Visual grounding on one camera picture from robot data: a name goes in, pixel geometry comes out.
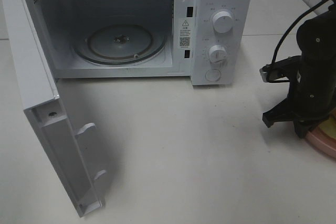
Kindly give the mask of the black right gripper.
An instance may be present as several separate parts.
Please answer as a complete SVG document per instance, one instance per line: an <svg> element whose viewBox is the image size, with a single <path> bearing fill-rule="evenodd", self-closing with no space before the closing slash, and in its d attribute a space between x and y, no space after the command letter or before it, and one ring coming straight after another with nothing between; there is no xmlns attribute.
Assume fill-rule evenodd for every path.
<svg viewBox="0 0 336 224"><path fill-rule="evenodd" d="M305 138L335 109L335 59L286 59L289 93L275 107L263 113L266 127L293 121L295 133Z"/></svg>

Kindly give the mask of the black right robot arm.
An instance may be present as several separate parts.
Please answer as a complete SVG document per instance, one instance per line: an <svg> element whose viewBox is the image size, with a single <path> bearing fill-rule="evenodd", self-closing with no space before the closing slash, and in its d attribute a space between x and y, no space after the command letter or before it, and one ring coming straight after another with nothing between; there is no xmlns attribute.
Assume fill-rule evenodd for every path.
<svg viewBox="0 0 336 224"><path fill-rule="evenodd" d="M306 20L296 40L301 55L260 69L264 82L289 83L286 98L263 113L262 120L267 127L293 122L295 133L304 138L335 109L335 10Z"/></svg>

